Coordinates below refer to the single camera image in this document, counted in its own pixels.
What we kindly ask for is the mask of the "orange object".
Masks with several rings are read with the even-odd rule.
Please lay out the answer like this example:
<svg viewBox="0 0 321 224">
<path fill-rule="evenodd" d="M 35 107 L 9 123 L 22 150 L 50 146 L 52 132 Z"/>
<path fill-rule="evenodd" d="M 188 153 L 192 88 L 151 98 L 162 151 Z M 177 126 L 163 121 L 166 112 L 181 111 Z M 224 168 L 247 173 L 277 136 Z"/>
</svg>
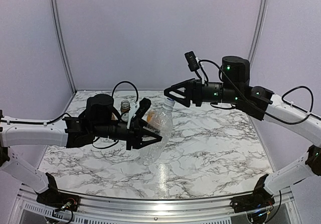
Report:
<svg viewBox="0 0 321 224">
<path fill-rule="evenodd" d="M 147 117 L 146 117 L 146 121 L 149 123 L 150 120 L 152 119 L 152 117 L 154 116 L 154 114 L 156 113 L 155 110 L 150 110 L 147 114 Z"/>
</svg>

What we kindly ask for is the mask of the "tea bottle red label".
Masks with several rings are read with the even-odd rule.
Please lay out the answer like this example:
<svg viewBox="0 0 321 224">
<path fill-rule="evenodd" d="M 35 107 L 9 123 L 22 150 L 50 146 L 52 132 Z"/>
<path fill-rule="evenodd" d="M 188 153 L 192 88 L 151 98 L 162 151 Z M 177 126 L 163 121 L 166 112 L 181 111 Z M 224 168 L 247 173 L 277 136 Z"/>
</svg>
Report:
<svg viewBox="0 0 321 224">
<path fill-rule="evenodd" d="M 112 119 L 113 121 L 118 121 L 118 118 L 117 118 L 117 116 L 116 116 L 114 113 L 112 113 L 111 119 Z"/>
</svg>

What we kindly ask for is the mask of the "coffee bottle white label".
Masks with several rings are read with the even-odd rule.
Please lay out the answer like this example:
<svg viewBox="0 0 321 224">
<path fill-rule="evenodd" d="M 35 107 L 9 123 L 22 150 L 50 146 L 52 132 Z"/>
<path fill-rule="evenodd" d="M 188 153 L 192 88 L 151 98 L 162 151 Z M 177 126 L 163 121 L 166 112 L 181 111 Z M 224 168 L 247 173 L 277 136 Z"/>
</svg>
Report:
<svg viewBox="0 0 321 224">
<path fill-rule="evenodd" d="M 128 122 L 128 115 L 130 111 L 130 102 L 128 100 L 123 100 L 120 105 L 121 120 L 123 122 Z"/>
</svg>

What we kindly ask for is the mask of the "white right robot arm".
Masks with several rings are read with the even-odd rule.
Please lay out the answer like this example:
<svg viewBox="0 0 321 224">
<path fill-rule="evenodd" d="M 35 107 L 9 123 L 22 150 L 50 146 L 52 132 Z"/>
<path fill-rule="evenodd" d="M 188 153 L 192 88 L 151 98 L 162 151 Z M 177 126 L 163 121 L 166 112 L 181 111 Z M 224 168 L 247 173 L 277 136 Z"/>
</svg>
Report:
<svg viewBox="0 0 321 224">
<path fill-rule="evenodd" d="M 320 176 L 320 117 L 284 100 L 261 86 L 250 86 L 250 63 L 238 56 L 225 56 L 218 68 L 221 82 L 190 79 L 164 90 L 164 95 L 190 107 L 202 103 L 229 103 L 260 121 L 267 121 L 309 140 L 312 145 L 300 158 L 272 174 L 261 177 L 248 203 L 259 208 L 278 191 L 310 176 Z"/>
</svg>

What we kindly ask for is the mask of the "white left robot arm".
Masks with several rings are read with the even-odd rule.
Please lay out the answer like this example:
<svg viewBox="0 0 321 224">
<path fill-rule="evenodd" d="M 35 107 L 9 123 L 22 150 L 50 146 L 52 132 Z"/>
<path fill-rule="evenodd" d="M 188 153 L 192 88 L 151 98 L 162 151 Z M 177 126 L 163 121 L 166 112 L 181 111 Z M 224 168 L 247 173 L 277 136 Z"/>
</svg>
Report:
<svg viewBox="0 0 321 224">
<path fill-rule="evenodd" d="M 10 147 L 81 148 L 99 138 L 109 138 L 125 141 L 127 150 L 141 149 L 162 140 L 162 136 L 147 129 L 147 122 L 142 119 L 150 105 L 151 101 L 143 98 L 129 111 L 129 120 L 125 123 L 114 107 L 113 97 L 107 94 L 88 98 L 85 110 L 78 117 L 62 114 L 56 120 L 32 122 L 1 116 L 1 170 L 32 188 L 39 199 L 60 206 L 64 197 L 55 178 L 19 158 Z"/>
</svg>

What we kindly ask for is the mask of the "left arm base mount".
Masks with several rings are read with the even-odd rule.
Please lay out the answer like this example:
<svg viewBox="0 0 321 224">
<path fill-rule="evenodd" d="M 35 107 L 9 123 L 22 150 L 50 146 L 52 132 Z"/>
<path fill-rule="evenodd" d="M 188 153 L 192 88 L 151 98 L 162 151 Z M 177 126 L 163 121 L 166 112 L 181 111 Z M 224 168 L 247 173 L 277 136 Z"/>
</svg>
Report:
<svg viewBox="0 0 321 224">
<path fill-rule="evenodd" d="M 49 173 L 46 174 L 46 180 L 48 181 L 47 189 L 43 192 L 36 192 L 37 202 L 55 207 L 56 209 L 62 210 L 62 207 L 68 202 L 71 203 L 70 206 L 66 208 L 72 211 L 77 211 L 80 197 L 74 194 L 68 194 L 60 192 L 57 187 L 56 180 L 54 176 Z"/>
</svg>

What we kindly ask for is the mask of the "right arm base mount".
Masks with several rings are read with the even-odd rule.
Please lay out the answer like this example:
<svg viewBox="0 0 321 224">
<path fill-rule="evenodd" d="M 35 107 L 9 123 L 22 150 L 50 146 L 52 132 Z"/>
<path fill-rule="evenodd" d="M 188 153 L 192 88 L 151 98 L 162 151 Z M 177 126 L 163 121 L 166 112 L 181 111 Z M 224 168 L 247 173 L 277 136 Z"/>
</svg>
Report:
<svg viewBox="0 0 321 224">
<path fill-rule="evenodd" d="M 260 209 L 275 204 L 273 195 L 264 189 L 264 181 L 267 177 L 268 174 L 265 174 L 259 178 L 251 194 L 231 198 L 230 206 L 235 213 Z"/>
</svg>

